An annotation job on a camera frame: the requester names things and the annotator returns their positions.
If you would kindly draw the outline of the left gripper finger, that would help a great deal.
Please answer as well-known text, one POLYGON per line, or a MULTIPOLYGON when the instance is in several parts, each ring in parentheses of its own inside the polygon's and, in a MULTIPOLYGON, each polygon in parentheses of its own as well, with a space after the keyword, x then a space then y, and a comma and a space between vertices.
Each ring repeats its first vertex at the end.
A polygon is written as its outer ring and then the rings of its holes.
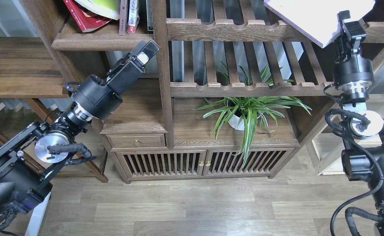
POLYGON ((148 42, 142 40, 136 47, 136 57, 141 64, 146 65, 157 54, 159 49, 159 45, 154 40, 148 42))

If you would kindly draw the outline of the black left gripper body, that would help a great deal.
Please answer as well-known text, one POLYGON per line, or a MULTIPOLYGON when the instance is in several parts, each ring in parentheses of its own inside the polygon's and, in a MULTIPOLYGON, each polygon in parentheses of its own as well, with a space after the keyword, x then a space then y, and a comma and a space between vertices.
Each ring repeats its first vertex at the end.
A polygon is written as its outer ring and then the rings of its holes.
POLYGON ((106 79, 91 74, 73 98, 80 119, 107 119, 123 102, 121 95, 144 73, 145 54, 126 54, 108 71, 106 79))

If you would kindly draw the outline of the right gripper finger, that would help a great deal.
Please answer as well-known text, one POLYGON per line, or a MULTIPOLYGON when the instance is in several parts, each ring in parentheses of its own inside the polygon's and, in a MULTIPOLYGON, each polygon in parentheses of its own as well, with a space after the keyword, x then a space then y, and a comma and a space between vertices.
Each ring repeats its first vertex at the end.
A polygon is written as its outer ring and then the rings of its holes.
POLYGON ((338 22, 339 22, 339 24, 345 24, 345 23, 349 22, 350 19, 351 19, 351 15, 350 15, 350 11, 349 10, 340 11, 338 13, 338 22))

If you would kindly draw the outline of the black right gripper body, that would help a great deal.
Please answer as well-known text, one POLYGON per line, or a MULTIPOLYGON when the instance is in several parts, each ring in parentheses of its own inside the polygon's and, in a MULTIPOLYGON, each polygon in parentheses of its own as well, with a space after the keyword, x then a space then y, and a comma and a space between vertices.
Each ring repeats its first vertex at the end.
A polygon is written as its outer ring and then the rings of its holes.
POLYGON ((336 39, 336 63, 333 67, 335 87, 340 91, 363 92, 372 85, 372 62, 361 55, 366 32, 358 21, 340 22, 341 35, 336 39))

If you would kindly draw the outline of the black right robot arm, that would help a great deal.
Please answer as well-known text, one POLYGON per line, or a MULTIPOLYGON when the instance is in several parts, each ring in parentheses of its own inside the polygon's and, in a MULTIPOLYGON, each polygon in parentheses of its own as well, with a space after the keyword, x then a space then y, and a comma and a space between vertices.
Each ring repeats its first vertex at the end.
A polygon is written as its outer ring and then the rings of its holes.
POLYGON ((366 109, 367 88, 374 81, 372 63, 361 55, 366 32, 352 21, 349 10, 338 13, 340 36, 335 40, 336 59, 332 84, 342 91, 328 97, 339 104, 324 116, 333 133, 343 139, 343 169, 350 181, 365 181, 369 191, 342 203, 330 220, 330 233, 338 213, 345 208, 345 220, 353 236, 359 236, 354 215, 375 221, 376 232, 384 236, 384 118, 366 109))

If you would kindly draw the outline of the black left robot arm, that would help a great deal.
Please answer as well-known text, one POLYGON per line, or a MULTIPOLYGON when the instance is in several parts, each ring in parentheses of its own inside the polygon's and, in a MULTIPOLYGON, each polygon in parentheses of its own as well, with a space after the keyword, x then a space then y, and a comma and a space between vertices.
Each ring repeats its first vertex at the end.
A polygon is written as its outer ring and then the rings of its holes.
POLYGON ((96 157, 75 136, 86 133, 93 118, 106 120, 123 102, 121 95, 144 73, 160 47, 141 41, 117 61, 103 80, 91 74, 84 82, 68 82, 74 99, 51 124, 33 122, 0 147, 0 231, 18 213, 27 214, 52 189, 51 179, 69 165, 96 157))

